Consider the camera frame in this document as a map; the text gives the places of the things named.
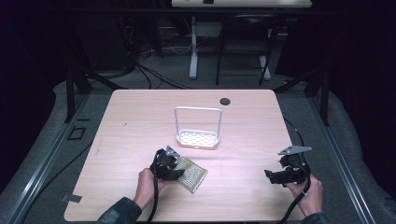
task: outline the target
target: black cable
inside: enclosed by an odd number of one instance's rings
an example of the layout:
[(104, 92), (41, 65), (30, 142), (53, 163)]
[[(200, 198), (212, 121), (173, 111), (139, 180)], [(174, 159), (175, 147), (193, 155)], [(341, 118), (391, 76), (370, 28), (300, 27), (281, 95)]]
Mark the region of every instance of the black cable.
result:
[(191, 42), (191, 38), (190, 37), (186, 37), (186, 36), (182, 36), (182, 35), (178, 35), (178, 36), (173, 36), (171, 38), (168, 39), (164, 39), (161, 44), (175, 44), (178, 42), (185, 42), (185, 43), (189, 43)]
[(157, 154), (154, 157), (153, 169), (154, 169), (154, 177), (152, 181), (154, 182), (154, 205), (152, 206), (151, 214), (148, 217), (147, 223), (151, 223), (151, 220), (154, 218), (155, 212), (157, 211), (158, 205), (158, 178), (157, 178), (157, 165), (156, 163)]
[(33, 205), (35, 204), (35, 201), (37, 201), (38, 197), (44, 192), (44, 190), (50, 185), (50, 183), (52, 183), (52, 181), (58, 177), (70, 164), (72, 164), (76, 159), (78, 159), (90, 146), (92, 145), (92, 142), (90, 142), (81, 152), (79, 152), (77, 154), (77, 156), (71, 160), (70, 162), (68, 162), (66, 164), (66, 166), (64, 166), (64, 168), (62, 168), (53, 178), (51, 178), (49, 180), (49, 182), (47, 182), (47, 184), (37, 193), (37, 195), (35, 196), (35, 198), (33, 199), (32, 203), (29, 205), (29, 207), (27, 208), (25, 214), (23, 215), (23, 218), (21, 220), (21, 223), (24, 222), (24, 220), (26, 219), (27, 215), (29, 214), (30, 210), (32, 209)]
[(147, 46), (140, 50), (139, 59), (146, 60), (151, 57), (151, 51), (153, 50), (152, 46)]
[(148, 75), (146, 75), (146, 73), (143, 71), (143, 69), (141, 69), (139, 63), (136, 64), (136, 67), (137, 67), (137, 68), (139, 69), (139, 71), (143, 74), (143, 76), (146, 77), (146, 80), (148, 81), (148, 89), (151, 90), (151, 81), (150, 81)]
[(136, 66), (139, 66), (140, 69), (143, 69), (149, 73), (151, 73), (152, 75), (154, 75), (155, 77), (157, 77), (158, 79), (160, 79), (161, 81), (175, 87), (178, 89), (193, 89), (192, 87), (188, 87), (188, 86), (184, 86), (180, 83), (175, 82), (174, 80), (168, 78), (168, 77), (164, 77), (163, 75), (161, 75), (160, 73), (158, 73), (157, 71), (154, 71), (152, 69), (147, 68), (146, 66), (142, 65), (141, 63), (136, 63)]
[(304, 140), (303, 140), (303, 138), (301, 137), (301, 134), (300, 134), (300, 132), (297, 130), (297, 128), (296, 128), (288, 119), (285, 119), (285, 117), (283, 117), (283, 120), (285, 120), (285, 121), (291, 126), (291, 128), (294, 129), (295, 132), (297, 132), (297, 134), (298, 134), (298, 136), (299, 136), (299, 138), (300, 138), (300, 141), (301, 141), (301, 146), (304, 147), (304, 146), (305, 146)]
[(292, 165), (298, 166), (300, 169), (302, 169), (305, 174), (307, 175), (307, 180), (304, 186), (303, 191), (294, 199), (294, 201), (290, 204), (288, 210), (286, 211), (285, 216), (282, 217), (282, 219), (280, 221), (278, 221), (276, 224), (285, 224), (286, 221), (288, 220), (291, 212), (293, 211), (294, 207), (300, 202), (300, 200), (306, 196), (309, 188), (311, 187), (311, 176), (310, 174), (300, 165), (296, 164), (296, 163), (291, 163)]
[(125, 77), (126, 75), (132, 73), (134, 71), (134, 63), (132, 63), (128, 68), (123, 69), (117, 74), (112, 74), (112, 75), (101, 75), (101, 77), (104, 77), (106, 79), (112, 79), (112, 78), (117, 78), (117, 77)]
[(162, 78), (160, 78), (160, 81), (161, 82), (158, 84), (158, 86), (154, 88), (155, 90), (158, 90), (161, 87), (161, 85), (163, 84), (163, 79)]

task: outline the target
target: dark curtain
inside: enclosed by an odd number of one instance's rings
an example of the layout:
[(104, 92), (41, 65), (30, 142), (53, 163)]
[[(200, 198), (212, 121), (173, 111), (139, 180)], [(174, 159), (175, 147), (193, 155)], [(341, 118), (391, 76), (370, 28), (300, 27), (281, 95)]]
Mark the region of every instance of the dark curtain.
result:
[(330, 90), (343, 102), (357, 130), (364, 162), (379, 186), (396, 199), (394, 7), (386, 1), (355, 1), (334, 8), (341, 7), (352, 16), (297, 22), (286, 40), (276, 73), (298, 77), (320, 66), (323, 55), (333, 50), (337, 37), (342, 37), (341, 48), (331, 59)]
[(0, 3), (0, 190), (20, 167), (55, 103), (70, 47), (40, 1)]

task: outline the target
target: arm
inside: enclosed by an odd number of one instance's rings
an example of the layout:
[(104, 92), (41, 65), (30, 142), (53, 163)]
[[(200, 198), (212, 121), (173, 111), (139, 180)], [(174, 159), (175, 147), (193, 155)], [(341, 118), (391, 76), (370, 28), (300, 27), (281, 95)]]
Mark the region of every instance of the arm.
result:
[[(311, 187), (309, 188), (307, 195), (304, 196), (298, 206), (303, 212), (305, 218), (303, 219), (303, 224), (327, 224), (330, 220), (327, 216), (322, 213), (322, 193), (323, 186), (322, 183), (316, 179), (313, 175), (311, 178)], [(286, 184), (293, 195), (296, 198), (304, 189), (305, 182), (301, 184), (289, 183)]]
[[(145, 168), (139, 173), (136, 194), (134, 200), (123, 197), (118, 202), (109, 207), (96, 221), (96, 224), (118, 224), (135, 223), (142, 210), (154, 198), (154, 175), (149, 168)], [(166, 182), (158, 180), (158, 191), (161, 192), (166, 186)]]

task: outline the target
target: power cord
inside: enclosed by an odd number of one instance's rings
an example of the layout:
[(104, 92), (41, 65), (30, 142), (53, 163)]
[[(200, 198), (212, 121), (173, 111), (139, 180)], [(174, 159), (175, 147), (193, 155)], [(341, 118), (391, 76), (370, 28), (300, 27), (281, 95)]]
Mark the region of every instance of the power cord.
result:
[(285, 224), (286, 221), (288, 220), (291, 212), (293, 211), (294, 207), (300, 202), (300, 200), (307, 195), (307, 192), (309, 190), (309, 188), (311, 187), (311, 178), (309, 176), (309, 173), (300, 165), (293, 163), (293, 165), (298, 166), (300, 169), (302, 169), (305, 174), (308, 176), (304, 189), (303, 191), (293, 200), (293, 202), (290, 204), (288, 210), (286, 211), (285, 216), (282, 217), (282, 219), (280, 219), (280, 221), (278, 221), (276, 224)]
[(141, 67), (141, 65), (139, 63), (136, 64), (136, 67), (143, 74), (143, 76), (145, 76), (146, 80), (148, 81), (148, 89), (151, 90), (151, 80), (149, 79), (148, 75), (146, 75), (146, 73), (144, 72), (144, 69), (142, 69), (142, 67)]
[(136, 63), (136, 67), (139, 69), (139, 71), (144, 70), (144, 71), (146, 71), (146, 72), (148, 72), (148, 73), (154, 75), (154, 76), (155, 76), (156, 78), (158, 78), (162, 83), (165, 82), (165, 83), (167, 83), (167, 84), (169, 84), (169, 85), (171, 85), (171, 86), (173, 86), (173, 87), (175, 87), (175, 88), (177, 88), (177, 89), (182, 89), (182, 90), (184, 90), (184, 89), (194, 89), (193, 87), (188, 87), (188, 86), (182, 85), (182, 84), (180, 84), (180, 83), (177, 83), (177, 82), (175, 82), (174, 80), (172, 80), (172, 79), (170, 79), (170, 78), (168, 78), (168, 77), (165, 77), (165, 76), (161, 75), (161, 74), (158, 73), (157, 71), (154, 71), (154, 70), (152, 70), (152, 69), (150, 69), (150, 68), (147, 68), (146, 66), (142, 65), (141, 63)]
[[(157, 174), (157, 167), (154, 166), (154, 174)], [(147, 223), (151, 223), (151, 220), (154, 218), (155, 212), (157, 211), (157, 205), (158, 205), (158, 178), (156, 175), (153, 177), (153, 182), (154, 182), (154, 205), (152, 206), (151, 214), (148, 217)]]
[[(297, 132), (297, 134), (298, 134), (298, 136), (300, 138), (300, 141), (301, 141), (301, 145), (304, 147), (303, 137), (301, 136), (301, 134), (297, 130), (297, 128), (288, 119), (286, 119), (285, 117), (283, 118), (283, 120), (285, 120), (295, 132)], [(306, 196), (309, 188), (311, 187), (310, 174), (304, 169), (304, 167), (302, 167), (302, 166), (300, 166), (300, 165), (298, 165), (296, 163), (292, 163), (292, 165), (295, 165), (295, 166), (299, 167), (300, 169), (302, 169), (305, 172), (305, 175), (308, 176), (308, 178), (307, 178), (307, 181), (305, 183), (303, 191), (294, 199), (294, 201), (290, 204), (288, 210), (286, 211), (285, 216), (283, 216), (282, 219), (280, 221), (278, 221), (276, 224), (285, 224), (286, 223), (286, 221), (288, 220), (288, 218), (289, 218), (291, 212), (293, 211), (294, 207), (300, 202), (300, 200), (304, 196)]]

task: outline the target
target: tape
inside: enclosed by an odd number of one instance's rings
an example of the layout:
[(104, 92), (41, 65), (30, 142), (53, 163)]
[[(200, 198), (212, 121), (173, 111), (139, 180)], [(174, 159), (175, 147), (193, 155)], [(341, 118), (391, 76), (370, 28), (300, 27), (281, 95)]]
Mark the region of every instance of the tape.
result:
[(62, 197), (62, 199), (61, 199), (61, 201), (62, 202), (65, 202), (65, 203), (68, 203), (68, 202), (73, 202), (73, 203), (79, 203), (79, 201), (81, 201), (81, 196), (78, 196), (78, 195), (74, 195), (74, 194), (70, 194), (70, 195), (68, 195), (68, 194), (65, 194), (63, 197)]

